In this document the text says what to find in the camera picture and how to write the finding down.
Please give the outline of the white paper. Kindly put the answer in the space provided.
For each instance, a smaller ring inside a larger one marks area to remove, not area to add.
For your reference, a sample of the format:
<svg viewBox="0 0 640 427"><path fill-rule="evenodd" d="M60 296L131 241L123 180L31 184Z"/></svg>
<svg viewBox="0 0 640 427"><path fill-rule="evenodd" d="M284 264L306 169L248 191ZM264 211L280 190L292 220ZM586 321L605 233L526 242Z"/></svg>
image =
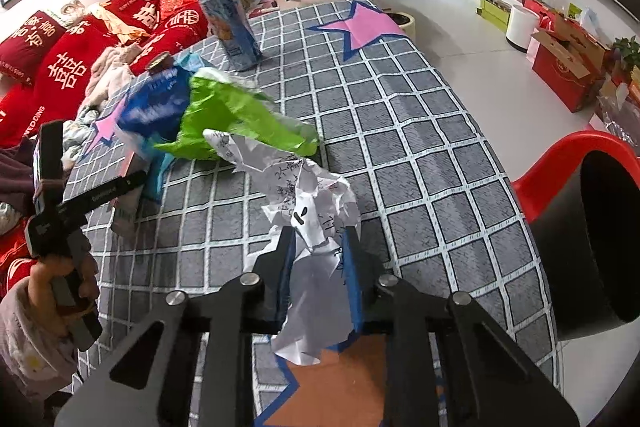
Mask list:
<svg viewBox="0 0 640 427"><path fill-rule="evenodd" d="M352 331L343 273L344 228L361 228L354 190L340 174L310 158L278 150L239 134L206 129L206 142L245 172L267 202L262 206L271 241L250 255L276 248L289 225L295 231L294 260L288 282L290 303L281 332L271 340L276 355L296 365L318 364L324 349L345 341Z"/></svg>

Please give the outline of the green plastic bag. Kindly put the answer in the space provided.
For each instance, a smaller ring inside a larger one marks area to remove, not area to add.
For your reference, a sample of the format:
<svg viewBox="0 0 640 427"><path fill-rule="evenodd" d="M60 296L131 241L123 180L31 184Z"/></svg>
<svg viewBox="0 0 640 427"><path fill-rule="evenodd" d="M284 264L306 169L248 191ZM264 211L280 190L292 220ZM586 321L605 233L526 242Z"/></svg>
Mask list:
<svg viewBox="0 0 640 427"><path fill-rule="evenodd" d="M204 139L206 129L240 134L299 156L312 156L318 132L278 111L257 83L213 67L202 67L190 78L190 102L177 138L154 147L175 158L215 160L217 153Z"/></svg>

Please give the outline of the black trash bin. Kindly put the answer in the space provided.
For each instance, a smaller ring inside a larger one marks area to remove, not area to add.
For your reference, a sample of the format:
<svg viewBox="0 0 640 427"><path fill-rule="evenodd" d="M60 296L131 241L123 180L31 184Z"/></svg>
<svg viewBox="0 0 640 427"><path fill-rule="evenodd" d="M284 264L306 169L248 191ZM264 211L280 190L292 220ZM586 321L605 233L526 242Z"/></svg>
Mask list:
<svg viewBox="0 0 640 427"><path fill-rule="evenodd" d="M623 217L638 207L630 173L593 150L530 225L561 340L638 319L639 234Z"/></svg>

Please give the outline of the beige small trash bin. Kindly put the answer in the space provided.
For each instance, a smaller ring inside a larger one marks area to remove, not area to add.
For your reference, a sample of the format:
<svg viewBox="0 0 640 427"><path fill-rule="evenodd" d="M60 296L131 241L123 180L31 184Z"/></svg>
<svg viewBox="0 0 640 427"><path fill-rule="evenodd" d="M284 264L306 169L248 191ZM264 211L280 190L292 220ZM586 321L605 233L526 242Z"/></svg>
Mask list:
<svg viewBox="0 0 640 427"><path fill-rule="evenodd" d="M408 13L387 11L386 14L411 39L416 38L416 19Z"/></svg>

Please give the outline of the pink small box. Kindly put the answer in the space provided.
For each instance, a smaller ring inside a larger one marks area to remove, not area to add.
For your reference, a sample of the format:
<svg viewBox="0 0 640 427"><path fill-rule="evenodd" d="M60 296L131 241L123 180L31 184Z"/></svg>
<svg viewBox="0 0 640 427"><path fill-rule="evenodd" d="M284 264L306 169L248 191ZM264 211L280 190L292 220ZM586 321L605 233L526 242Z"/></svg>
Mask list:
<svg viewBox="0 0 640 427"><path fill-rule="evenodd" d="M124 161L120 174L122 176L133 176L132 187L126 192L117 196L111 203L113 216L111 220L111 230L120 237L131 239L134 236L134 221L136 221L140 198L143 187L148 177L150 163L145 158L130 150Z"/></svg>

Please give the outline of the blue plastic bag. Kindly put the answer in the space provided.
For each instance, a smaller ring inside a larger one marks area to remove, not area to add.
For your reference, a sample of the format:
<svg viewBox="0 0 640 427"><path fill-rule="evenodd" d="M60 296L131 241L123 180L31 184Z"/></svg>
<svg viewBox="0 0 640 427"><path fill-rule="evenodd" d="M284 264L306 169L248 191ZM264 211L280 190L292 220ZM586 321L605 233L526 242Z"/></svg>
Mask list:
<svg viewBox="0 0 640 427"><path fill-rule="evenodd" d="M174 141L190 104L190 78L186 69L172 66L129 93L116 119L119 139L146 160L156 144Z"/></svg>

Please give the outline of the pink white blanket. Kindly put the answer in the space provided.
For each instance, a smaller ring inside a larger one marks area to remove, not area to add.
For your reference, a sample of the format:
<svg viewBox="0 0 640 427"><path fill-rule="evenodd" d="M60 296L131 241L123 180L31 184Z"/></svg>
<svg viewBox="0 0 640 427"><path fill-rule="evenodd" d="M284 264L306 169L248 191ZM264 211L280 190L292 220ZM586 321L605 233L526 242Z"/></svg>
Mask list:
<svg viewBox="0 0 640 427"><path fill-rule="evenodd" d="M103 107L122 87L134 78L130 64L142 52L137 43L130 46L108 46L91 66L82 107Z"/></svg>

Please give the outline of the dark red pillow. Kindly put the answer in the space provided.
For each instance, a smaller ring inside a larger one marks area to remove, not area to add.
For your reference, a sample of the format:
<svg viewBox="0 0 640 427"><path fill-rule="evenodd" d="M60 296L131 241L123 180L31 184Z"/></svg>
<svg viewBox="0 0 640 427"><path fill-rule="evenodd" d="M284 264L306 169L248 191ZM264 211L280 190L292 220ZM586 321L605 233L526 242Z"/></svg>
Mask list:
<svg viewBox="0 0 640 427"><path fill-rule="evenodd" d="M40 63L65 31L66 28L52 16L36 11L2 41L1 74L23 84L31 84Z"/></svg>

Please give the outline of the grey checkered table cloth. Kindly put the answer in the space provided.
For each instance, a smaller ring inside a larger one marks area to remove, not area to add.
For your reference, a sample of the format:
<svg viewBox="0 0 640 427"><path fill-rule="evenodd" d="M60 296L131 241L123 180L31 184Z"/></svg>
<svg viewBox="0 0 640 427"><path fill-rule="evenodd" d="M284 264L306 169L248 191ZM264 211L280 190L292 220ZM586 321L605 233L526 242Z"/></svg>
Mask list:
<svg viewBox="0 0 640 427"><path fill-rule="evenodd" d="M247 76L288 116L318 129L316 158L357 197L363 242L422 289L469 291L549 381L558 377L550 298L533 239L500 162L473 118L408 40L345 58L316 25L346 3L271 13L252 26L265 49ZM120 239L96 210L105 336L81 355L89 374L125 329L172 288L214 291L267 242L265 197L227 164L179 159Z"/></svg>

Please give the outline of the brown drink can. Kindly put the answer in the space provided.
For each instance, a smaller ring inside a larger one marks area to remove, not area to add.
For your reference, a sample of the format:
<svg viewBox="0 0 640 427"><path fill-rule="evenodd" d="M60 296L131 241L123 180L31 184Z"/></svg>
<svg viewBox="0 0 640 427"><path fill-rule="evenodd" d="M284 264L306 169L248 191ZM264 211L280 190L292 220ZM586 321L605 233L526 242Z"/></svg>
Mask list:
<svg viewBox="0 0 640 427"><path fill-rule="evenodd" d="M174 57L168 51L158 54L153 60L149 61L146 65L145 70L149 73L150 76L154 76L163 72L164 70L171 68L174 66L175 61Z"/></svg>

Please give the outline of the red sofa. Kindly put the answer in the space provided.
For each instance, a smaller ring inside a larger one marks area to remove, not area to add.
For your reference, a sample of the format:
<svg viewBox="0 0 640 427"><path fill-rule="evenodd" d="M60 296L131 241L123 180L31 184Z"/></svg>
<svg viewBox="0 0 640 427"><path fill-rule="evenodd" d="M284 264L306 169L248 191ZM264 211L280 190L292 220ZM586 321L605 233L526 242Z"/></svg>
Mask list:
<svg viewBox="0 0 640 427"><path fill-rule="evenodd" d="M4 147L14 147L46 122L74 118L85 98L91 66L108 46L142 47L130 64L136 77L158 54L175 54L208 34L198 0L107 0L90 6L74 0L64 8L67 22L46 13L66 31L40 63L32 83L1 74L12 82L1 99Z"/></svg>

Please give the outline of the blue snack box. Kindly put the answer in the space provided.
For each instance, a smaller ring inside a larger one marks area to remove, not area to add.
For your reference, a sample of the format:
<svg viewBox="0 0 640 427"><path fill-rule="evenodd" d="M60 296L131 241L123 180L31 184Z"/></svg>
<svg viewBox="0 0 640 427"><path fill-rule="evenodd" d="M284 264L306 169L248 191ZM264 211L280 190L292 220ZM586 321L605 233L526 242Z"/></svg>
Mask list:
<svg viewBox="0 0 640 427"><path fill-rule="evenodd" d="M226 52L235 72L251 69L262 59L254 32L250 29L242 0L198 0L209 27Z"/></svg>

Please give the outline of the red cardboard gift box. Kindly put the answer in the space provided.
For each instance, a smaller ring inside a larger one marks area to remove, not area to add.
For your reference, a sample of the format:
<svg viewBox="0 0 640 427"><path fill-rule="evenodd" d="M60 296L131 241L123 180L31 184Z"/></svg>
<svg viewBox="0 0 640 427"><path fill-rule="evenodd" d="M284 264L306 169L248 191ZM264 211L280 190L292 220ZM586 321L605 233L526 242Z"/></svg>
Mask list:
<svg viewBox="0 0 640 427"><path fill-rule="evenodd" d="M533 39L538 42L533 62L538 77L570 113L590 105L611 65L612 51L560 13L553 13L551 26Z"/></svg>

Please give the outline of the white cylindrical bin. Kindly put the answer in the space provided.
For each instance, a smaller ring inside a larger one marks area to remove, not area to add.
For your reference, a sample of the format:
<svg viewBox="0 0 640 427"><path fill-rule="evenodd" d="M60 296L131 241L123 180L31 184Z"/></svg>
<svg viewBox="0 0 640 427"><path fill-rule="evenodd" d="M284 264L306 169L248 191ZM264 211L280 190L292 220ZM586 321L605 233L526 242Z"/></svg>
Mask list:
<svg viewBox="0 0 640 427"><path fill-rule="evenodd" d="M534 30L539 27L540 16L523 5L511 6L506 41L515 49L526 52Z"/></svg>

